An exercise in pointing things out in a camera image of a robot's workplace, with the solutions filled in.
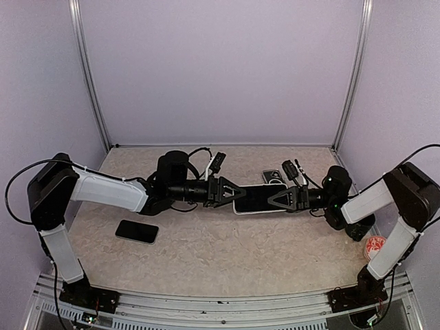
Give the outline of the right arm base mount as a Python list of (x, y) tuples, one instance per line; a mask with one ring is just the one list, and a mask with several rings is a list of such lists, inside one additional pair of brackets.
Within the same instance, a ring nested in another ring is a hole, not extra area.
[(387, 300), (388, 294), (384, 279), (377, 280), (369, 273), (358, 274), (357, 284), (350, 287), (333, 289), (327, 293), (333, 313), (374, 305)]

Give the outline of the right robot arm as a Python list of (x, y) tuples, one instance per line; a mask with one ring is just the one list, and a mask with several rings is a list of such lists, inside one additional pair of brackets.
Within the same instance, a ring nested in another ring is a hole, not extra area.
[(391, 204), (398, 219), (381, 250), (365, 265), (351, 291), (352, 300), (366, 305), (382, 291), (386, 277), (415, 247), (424, 231), (437, 222), (439, 183), (425, 174), (408, 158), (392, 170), (351, 196), (352, 179), (341, 166), (327, 171), (319, 188), (305, 184), (282, 190), (268, 198), (268, 204), (288, 212), (322, 209), (326, 222), (335, 230), (367, 225), (375, 213)]

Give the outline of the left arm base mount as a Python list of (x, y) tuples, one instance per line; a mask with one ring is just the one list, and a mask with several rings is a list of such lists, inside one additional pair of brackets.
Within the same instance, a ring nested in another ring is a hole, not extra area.
[(76, 282), (63, 286), (59, 299), (77, 307), (114, 314), (118, 306), (120, 293), (117, 291), (91, 286), (86, 275)]

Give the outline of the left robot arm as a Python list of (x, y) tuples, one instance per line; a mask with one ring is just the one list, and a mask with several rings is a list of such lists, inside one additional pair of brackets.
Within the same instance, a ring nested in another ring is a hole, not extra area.
[(243, 187), (225, 177), (216, 178), (224, 153), (210, 158), (204, 175), (190, 163), (183, 151), (169, 151), (157, 161), (148, 178), (130, 179), (91, 170), (71, 161), (66, 153), (39, 162), (42, 169), (27, 185), (30, 220), (58, 275), (69, 287), (70, 296), (83, 306), (96, 299), (76, 257), (65, 227), (65, 212), (70, 202), (91, 202), (154, 216), (168, 210), (175, 201), (218, 208), (246, 195)]

